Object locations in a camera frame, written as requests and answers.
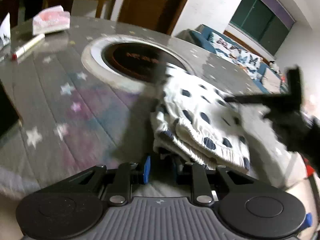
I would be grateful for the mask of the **white navy polka-dot garment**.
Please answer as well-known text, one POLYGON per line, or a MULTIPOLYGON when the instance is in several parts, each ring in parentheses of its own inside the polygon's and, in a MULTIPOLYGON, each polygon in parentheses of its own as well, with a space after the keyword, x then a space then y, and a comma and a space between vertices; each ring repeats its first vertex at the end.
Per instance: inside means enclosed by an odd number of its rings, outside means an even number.
POLYGON ((225 165, 247 173, 251 162, 241 116, 228 94, 169 63, 151 111, 153 150, 162 148, 213 170, 225 165))

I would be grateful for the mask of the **blue sectional sofa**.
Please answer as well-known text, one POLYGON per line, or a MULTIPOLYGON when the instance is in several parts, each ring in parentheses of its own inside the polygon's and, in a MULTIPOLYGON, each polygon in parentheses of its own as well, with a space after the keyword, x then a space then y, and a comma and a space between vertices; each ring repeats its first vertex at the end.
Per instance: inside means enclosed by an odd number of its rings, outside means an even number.
POLYGON ((199 25, 195 30, 183 30, 176 37, 238 66, 264 93, 287 92, 285 77, 274 61, 266 63, 260 55, 247 50, 235 40, 204 24, 199 25))

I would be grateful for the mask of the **beige cushion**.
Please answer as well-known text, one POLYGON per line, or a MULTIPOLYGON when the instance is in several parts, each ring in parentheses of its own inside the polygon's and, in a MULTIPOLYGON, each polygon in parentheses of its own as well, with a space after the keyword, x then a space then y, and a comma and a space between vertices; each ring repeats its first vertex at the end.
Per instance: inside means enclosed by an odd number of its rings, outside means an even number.
POLYGON ((266 68, 265 73, 261 79, 261 83, 269 93, 280 92, 281 79, 277 77, 277 75, 272 70, 270 70, 270 68, 266 68))

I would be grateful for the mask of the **butterfly print cushion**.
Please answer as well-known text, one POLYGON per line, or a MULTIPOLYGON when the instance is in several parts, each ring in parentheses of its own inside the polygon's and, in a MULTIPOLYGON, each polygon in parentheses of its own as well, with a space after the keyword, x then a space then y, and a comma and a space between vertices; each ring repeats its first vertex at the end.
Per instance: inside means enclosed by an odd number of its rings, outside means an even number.
POLYGON ((220 35, 211 32, 208 41, 215 49, 216 54, 225 60, 245 67, 253 73, 260 68, 261 57, 227 42, 220 35))

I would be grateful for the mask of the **grey star quilted table cover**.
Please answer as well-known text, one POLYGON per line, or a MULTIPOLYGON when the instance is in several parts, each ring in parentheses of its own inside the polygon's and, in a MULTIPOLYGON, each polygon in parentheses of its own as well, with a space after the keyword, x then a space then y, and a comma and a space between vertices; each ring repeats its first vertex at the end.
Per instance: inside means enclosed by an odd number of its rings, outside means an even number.
MULTIPOLYGON (((47 35, 18 61, 1 64, 1 82, 20 122, 1 139, 1 194, 13 199, 72 176, 97 164, 117 168, 154 153, 157 159, 179 156, 153 150, 151 111, 157 98, 131 94, 100 81, 81 62, 91 41, 106 35, 150 40, 177 52, 194 74, 233 94, 259 92, 238 66, 194 44, 133 25, 75 17, 71 28, 47 35)), ((288 189, 307 176, 298 153, 276 141, 264 107, 236 107, 249 148, 246 173, 288 189)))

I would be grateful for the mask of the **dark green window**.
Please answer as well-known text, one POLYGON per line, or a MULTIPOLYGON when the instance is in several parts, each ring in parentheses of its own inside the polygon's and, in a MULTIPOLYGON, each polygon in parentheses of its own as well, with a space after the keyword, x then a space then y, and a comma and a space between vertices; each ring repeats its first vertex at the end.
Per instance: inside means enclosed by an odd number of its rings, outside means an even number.
POLYGON ((231 24, 275 55, 289 34, 295 20, 277 1, 241 0, 231 24))

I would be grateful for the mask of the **round induction cooktop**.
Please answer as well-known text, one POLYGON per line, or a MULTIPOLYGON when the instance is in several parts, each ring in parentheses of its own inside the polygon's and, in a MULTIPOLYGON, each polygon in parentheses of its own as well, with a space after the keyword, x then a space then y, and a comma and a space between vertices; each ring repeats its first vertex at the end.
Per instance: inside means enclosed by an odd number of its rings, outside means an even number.
POLYGON ((191 74, 191 65, 159 43, 129 35, 106 35, 91 41, 81 54, 83 66, 100 81, 131 94, 153 96, 168 67, 191 74))

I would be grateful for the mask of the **white marker pen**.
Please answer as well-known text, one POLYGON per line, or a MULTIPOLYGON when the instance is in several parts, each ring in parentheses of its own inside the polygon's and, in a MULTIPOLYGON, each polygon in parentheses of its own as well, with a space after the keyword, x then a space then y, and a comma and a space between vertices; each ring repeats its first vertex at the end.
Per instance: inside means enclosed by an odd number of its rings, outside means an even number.
POLYGON ((20 48, 16 49, 11 56, 11 59, 16 61, 18 58, 20 58, 22 55, 24 55, 27 51, 29 51, 31 48, 33 48, 36 44, 41 42, 45 39, 44 34, 39 34, 35 37, 33 37, 31 40, 29 40, 27 43, 25 43, 20 48))

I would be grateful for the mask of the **pink tissue pack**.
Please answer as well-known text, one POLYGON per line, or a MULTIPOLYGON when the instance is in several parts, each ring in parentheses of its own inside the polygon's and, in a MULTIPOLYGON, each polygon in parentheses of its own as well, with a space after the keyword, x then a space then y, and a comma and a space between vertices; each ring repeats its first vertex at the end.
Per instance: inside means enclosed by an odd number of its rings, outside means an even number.
POLYGON ((70 23, 70 12, 64 11, 61 5, 44 9, 33 18, 33 36, 67 30, 70 23))

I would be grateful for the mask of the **brown wooden door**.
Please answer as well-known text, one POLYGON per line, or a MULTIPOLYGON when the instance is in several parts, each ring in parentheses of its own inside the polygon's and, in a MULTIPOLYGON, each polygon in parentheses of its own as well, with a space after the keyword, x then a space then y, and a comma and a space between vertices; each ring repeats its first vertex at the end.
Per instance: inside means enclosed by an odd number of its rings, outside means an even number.
POLYGON ((187 0, 123 0, 118 21, 170 35, 186 2, 187 0))

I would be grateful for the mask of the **folded white paper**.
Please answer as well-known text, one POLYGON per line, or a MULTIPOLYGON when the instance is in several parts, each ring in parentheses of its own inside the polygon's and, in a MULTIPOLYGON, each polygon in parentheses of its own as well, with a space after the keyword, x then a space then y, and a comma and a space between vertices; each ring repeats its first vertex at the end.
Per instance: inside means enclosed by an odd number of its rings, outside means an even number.
POLYGON ((0 50, 11 43, 10 14, 7 13, 0 27, 0 50))

